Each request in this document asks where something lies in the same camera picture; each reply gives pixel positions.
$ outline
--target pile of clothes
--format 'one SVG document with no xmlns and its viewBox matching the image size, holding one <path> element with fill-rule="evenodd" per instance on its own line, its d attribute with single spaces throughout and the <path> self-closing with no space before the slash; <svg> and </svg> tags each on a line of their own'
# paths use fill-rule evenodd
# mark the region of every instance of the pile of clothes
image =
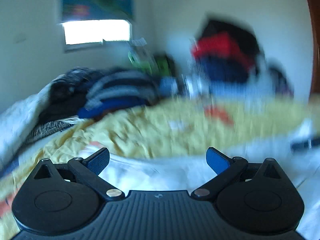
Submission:
<svg viewBox="0 0 320 240">
<path fill-rule="evenodd" d="M 260 53 L 256 37 L 233 24 L 209 20 L 192 55 L 213 82 L 246 83 Z"/>
<path fill-rule="evenodd" d="M 99 120 L 116 110 L 154 105 L 160 98 L 158 88 L 156 77 L 135 69 L 73 68 L 52 82 L 49 106 L 39 115 L 25 144 L 65 130 L 83 118 Z"/>
</svg>

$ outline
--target yellow bedsheet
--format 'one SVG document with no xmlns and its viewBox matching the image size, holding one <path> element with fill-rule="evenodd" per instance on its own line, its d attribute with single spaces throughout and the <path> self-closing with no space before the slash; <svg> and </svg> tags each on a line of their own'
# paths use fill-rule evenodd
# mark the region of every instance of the yellow bedsheet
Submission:
<svg viewBox="0 0 320 240">
<path fill-rule="evenodd" d="M 0 181 L 0 201 L 25 181 L 44 157 L 65 163 L 91 141 L 128 158 L 177 157 L 204 154 L 208 147 L 225 149 L 254 138 L 287 133 L 309 117 L 309 110 L 292 101 L 274 100 L 250 107 L 244 102 L 220 102 L 234 125 L 206 117 L 198 101 L 165 100 L 154 107 L 136 107 L 109 114 L 101 121 L 87 120 L 53 139 L 29 161 Z M 0 219 L 0 239 L 19 229 L 11 212 Z"/>
</svg>

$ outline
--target window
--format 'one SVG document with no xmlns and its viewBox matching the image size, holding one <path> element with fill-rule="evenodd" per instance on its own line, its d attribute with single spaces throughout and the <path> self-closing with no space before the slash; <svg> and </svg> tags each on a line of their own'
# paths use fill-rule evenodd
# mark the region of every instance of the window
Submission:
<svg viewBox="0 0 320 240">
<path fill-rule="evenodd" d="M 105 41 L 129 41 L 131 24 L 126 20 L 92 20 L 63 23 L 66 50 L 92 47 Z"/>
</svg>

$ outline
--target screw head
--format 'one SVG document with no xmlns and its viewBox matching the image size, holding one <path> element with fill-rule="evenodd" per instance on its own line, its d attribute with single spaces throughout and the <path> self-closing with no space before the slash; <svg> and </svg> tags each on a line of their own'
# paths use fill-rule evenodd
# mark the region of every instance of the screw head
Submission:
<svg viewBox="0 0 320 240">
<path fill-rule="evenodd" d="M 197 197 L 205 197 L 210 194 L 210 191 L 206 188 L 198 188 L 194 191 L 194 193 Z"/>
<path fill-rule="evenodd" d="M 121 194 L 122 194 L 122 191 L 117 188 L 109 189 L 107 191 L 108 197 L 119 197 Z"/>
</svg>

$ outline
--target blue window blind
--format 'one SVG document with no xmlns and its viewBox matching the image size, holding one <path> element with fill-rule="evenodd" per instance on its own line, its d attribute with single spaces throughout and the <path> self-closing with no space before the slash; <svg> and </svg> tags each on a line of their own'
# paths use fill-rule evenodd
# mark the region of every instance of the blue window blind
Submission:
<svg viewBox="0 0 320 240">
<path fill-rule="evenodd" d="M 132 18 L 132 0 L 63 0 L 63 23 Z"/>
</svg>

